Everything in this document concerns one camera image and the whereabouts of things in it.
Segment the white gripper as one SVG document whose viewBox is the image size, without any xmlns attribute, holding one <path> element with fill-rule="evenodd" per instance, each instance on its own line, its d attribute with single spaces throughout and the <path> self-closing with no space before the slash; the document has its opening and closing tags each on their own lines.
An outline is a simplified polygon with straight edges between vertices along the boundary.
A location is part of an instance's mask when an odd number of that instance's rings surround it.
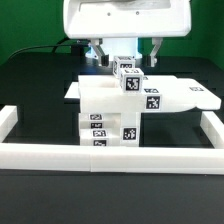
<svg viewBox="0 0 224 224">
<path fill-rule="evenodd" d="M 68 37 L 91 39 L 100 66 L 109 65 L 109 55 L 92 38 L 152 37 L 145 40 L 152 49 L 144 64 L 155 67 L 162 37 L 190 32 L 190 0 L 64 0 L 63 25 Z"/>
</svg>

